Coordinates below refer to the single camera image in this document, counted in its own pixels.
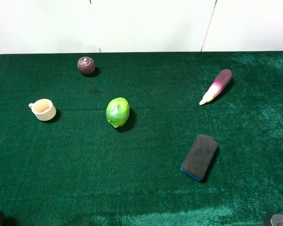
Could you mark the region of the black blue eraser sponge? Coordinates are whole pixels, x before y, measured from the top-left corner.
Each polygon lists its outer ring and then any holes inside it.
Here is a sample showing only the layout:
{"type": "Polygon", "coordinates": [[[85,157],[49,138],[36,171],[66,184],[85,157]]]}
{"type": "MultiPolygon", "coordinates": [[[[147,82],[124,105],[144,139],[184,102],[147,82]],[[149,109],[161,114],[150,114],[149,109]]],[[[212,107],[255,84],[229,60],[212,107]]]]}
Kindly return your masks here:
{"type": "Polygon", "coordinates": [[[180,167],[181,172],[201,181],[205,177],[217,148],[218,144],[212,136],[197,135],[180,167]]]}

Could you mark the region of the grey object bottom right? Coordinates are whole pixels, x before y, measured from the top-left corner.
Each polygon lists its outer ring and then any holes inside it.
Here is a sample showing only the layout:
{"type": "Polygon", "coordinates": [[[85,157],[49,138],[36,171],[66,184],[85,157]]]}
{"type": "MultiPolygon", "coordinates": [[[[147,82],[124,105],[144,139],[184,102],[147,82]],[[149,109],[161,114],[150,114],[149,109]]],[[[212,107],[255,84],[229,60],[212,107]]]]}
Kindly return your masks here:
{"type": "Polygon", "coordinates": [[[267,216],[263,221],[264,226],[283,226],[283,214],[267,216]]]}

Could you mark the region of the green toy lemon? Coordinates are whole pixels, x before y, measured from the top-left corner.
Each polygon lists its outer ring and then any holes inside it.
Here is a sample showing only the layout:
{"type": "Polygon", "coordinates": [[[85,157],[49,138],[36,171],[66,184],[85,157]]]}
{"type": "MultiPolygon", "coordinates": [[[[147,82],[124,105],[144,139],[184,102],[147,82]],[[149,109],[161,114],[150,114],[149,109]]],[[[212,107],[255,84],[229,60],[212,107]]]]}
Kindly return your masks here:
{"type": "Polygon", "coordinates": [[[128,101],[123,97],[111,100],[106,108],[107,121],[114,127],[123,126],[130,114],[130,106],[128,101]]]}

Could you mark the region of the dark purple ball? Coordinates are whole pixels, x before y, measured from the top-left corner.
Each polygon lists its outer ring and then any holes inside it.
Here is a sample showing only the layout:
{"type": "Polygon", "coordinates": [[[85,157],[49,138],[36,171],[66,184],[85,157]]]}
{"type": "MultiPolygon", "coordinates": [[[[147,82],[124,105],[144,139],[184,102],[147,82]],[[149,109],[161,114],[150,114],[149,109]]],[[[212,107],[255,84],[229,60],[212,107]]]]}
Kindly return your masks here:
{"type": "Polygon", "coordinates": [[[95,70],[95,62],[91,57],[81,57],[77,62],[77,68],[81,74],[91,74],[95,70]]]}

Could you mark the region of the green velvet table cloth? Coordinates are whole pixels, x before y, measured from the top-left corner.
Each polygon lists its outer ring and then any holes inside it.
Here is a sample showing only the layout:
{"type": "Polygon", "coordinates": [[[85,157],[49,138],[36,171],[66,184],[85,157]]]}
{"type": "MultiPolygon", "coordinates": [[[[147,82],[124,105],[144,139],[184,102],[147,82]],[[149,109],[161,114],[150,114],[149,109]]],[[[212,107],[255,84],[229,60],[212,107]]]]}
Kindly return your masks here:
{"type": "Polygon", "coordinates": [[[0,55],[6,226],[234,226],[283,213],[283,51],[0,55]],[[199,105],[224,69],[232,79],[199,105]],[[106,108],[130,106],[114,128],[106,108]],[[49,99],[41,121],[29,104],[49,99]],[[201,181],[180,167],[218,148],[201,181]]]}

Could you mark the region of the purple white toy radish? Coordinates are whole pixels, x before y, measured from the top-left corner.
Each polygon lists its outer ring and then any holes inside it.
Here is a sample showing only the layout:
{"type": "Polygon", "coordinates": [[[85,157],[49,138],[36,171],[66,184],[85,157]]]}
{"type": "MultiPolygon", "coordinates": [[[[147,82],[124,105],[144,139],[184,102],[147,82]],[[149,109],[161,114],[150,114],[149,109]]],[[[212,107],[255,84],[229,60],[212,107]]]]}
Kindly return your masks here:
{"type": "Polygon", "coordinates": [[[202,97],[201,101],[199,102],[199,105],[204,105],[212,101],[216,96],[218,96],[223,91],[223,89],[227,86],[227,84],[231,81],[231,79],[232,79],[231,70],[229,69],[222,70],[217,75],[217,77],[215,78],[215,80],[207,90],[207,92],[202,97]]]}

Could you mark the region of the cream plastic cup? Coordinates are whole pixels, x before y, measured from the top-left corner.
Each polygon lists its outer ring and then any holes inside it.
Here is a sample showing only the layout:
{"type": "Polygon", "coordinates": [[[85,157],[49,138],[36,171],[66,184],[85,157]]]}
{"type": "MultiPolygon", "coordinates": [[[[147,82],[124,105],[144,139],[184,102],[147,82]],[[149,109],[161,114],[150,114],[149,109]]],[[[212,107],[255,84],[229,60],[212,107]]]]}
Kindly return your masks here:
{"type": "Polygon", "coordinates": [[[37,119],[41,121],[49,121],[53,119],[57,113],[55,106],[49,99],[40,99],[35,103],[30,103],[29,107],[37,119]]]}

